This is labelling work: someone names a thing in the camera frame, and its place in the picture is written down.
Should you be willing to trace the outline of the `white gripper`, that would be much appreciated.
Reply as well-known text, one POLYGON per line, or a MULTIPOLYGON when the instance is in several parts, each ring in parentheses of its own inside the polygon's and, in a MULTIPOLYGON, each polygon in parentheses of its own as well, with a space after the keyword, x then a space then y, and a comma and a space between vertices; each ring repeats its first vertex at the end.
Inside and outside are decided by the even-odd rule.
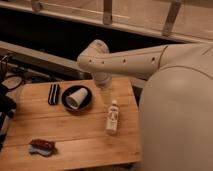
POLYGON ((108 73, 93 73, 92 74, 95 85, 100 90, 102 101, 104 104, 109 105, 111 103, 110 89, 107 88, 111 84, 111 75, 108 73))

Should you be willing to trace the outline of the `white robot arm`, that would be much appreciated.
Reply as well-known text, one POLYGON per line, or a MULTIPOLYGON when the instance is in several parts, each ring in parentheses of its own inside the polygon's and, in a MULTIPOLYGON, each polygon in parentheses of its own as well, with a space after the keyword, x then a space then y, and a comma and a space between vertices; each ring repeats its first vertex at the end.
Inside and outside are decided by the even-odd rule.
POLYGON ((95 40, 80 68, 104 86, 111 74, 142 78, 144 171, 213 171, 213 44, 170 44, 111 53, 95 40))

